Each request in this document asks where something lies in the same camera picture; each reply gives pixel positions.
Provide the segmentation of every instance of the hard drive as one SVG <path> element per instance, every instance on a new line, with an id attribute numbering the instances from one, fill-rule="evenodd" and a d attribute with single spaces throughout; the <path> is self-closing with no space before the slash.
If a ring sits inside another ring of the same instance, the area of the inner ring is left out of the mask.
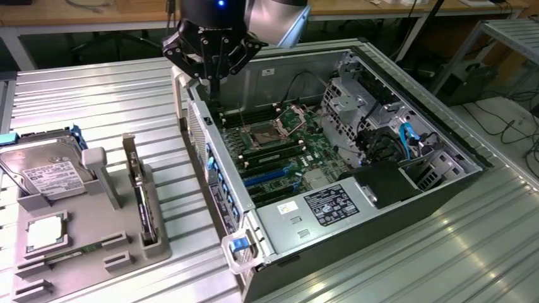
<path id="1" fill-rule="evenodd" d="M 0 138 L 0 168 L 25 196 L 43 194 L 60 199 L 86 192 L 84 182 L 95 179 L 82 164 L 86 148 L 78 128 Z"/>

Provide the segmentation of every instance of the aluminum profile table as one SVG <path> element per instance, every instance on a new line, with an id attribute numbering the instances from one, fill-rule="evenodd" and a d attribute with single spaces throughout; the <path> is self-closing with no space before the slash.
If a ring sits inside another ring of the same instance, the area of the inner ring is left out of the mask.
<path id="1" fill-rule="evenodd" d="M 431 92 L 434 94 L 443 87 L 455 65 L 464 59 L 482 33 L 490 35 L 539 65 L 539 22 L 532 19 L 480 21 L 466 38 L 443 73 L 432 83 Z M 478 55 L 480 58 L 484 58 L 484 56 L 484 52 Z"/>
<path id="2" fill-rule="evenodd" d="M 534 302 L 539 299 L 538 183 L 466 126 L 368 44 L 362 49 L 427 108 L 495 164 L 435 214 L 278 290 L 259 302 Z M 20 73 L 11 129 L 36 131 L 78 121 L 110 170 L 124 156 L 120 133 L 138 137 L 155 170 L 172 257 L 56 302 L 240 303 L 200 187 L 175 125 L 164 59 Z M 0 192 L 0 301 L 9 302 L 15 188 Z"/>

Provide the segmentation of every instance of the table leg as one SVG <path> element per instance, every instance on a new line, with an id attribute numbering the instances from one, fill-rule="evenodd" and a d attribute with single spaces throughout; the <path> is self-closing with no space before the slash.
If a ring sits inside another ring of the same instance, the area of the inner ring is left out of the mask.
<path id="1" fill-rule="evenodd" d="M 396 56 L 396 61 L 400 61 L 404 58 L 404 55 L 410 49 L 410 46 L 412 45 L 412 42 L 415 40 L 415 37 L 419 34 L 419 31 L 422 30 L 426 20 L 427 20 L 427 16 L 423 16 L 423 17 L 419 17 L 418 20 L 415 21 L 412 31 L 410 32 L 410 35 L 404 41 L 403 48 L 400 49 L 399 55 Z"/>
<path id="2" fill-rule="evenodd" d="M 0 27 L 0 38 L 4 41 L 15 62 L 17 63 L 19 69 L 21 71 L 35 70 L 36 64 L 20 42 L 17 29 L 13 27 Z"/>
<path id="3" fill-rule="evenodd" d="M 467 52 L 470 51 L 471 47 L 476 43 L 479 35 L 483 32 L 480 30 L 482 24 L 483 23 L 479 22 L 476 24 L 476 26 L 474 27 L 474 30 L 471 31 L 468 37 L 466 38 L 463 45 L 458 49 L 456 54 L 451 58 L 451 61 L 448 62 L 443 72 L 436 76 L 435 81 L 432 82 L 432 85 L 428 89 L 434 95 L 436 95 L 442 86 L 444 85 L 447 78 L 454 70 L 455 65 L 464 59 Z"/>

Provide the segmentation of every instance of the pcie slot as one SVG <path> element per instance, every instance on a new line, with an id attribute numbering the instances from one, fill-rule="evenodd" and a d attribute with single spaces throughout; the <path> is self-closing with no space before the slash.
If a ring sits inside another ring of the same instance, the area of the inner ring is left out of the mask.
<path id="1" fill-rule="evenodd" d="M 252 177 L 254 175 L 263 174 L 264 172 L 270 172 L 275 169 L 279 169 L 282 167 L 280 163 L 270 163 L 266 164 L 264 166 L 254 167 L 252 169 L 246 170 L 242 172 L 239 175 L 242 179 Z"/>
<path id="2" fill-rule="evenodd" d="M 279 178 L 284 177 L 288 174 L 290 168 L 291 168 L 291 165 L 287 166 L 283 169 L 278 169 L 278 170 L 275 170 L 272 172 L 268 172 L 264 175 L 260 175 L 258 177 L 247 179 L 247 180 L 244 180 L 243 184 L 246 185 L 246 187 L 250 187 L 250 186 L 258 185 L 260 183 L 264 183 L 267 181 L 279 179 Z"/>

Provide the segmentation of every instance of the label sticker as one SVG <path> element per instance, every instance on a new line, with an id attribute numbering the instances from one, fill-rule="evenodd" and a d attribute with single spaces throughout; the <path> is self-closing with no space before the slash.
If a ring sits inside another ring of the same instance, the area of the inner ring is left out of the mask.
<path id="1" fill-rule="evenodd" d="M 340 184 L 304 198 L 322 226 L 332 225 L 360 212 Z"/>
<path id="2" fill-rule="evenodd" d="M 23 174 L 45 196 L 84 187 L 69 161 L 23 170 Z"/>
<path id="3" fill-rule="evenodd" d="M 262 70 L 262 76 L 271 76 L 275 74 L 275 68 L 268 68 Z"/>
<path id="4" fill-rule="evenodd" d="M 286 202 L 284 204 L 278 205 L 278 209 L 282 215 L 290 213 L 291 211 L 295 211 L 298 209 L 296 202 L 295 201 Z"/>

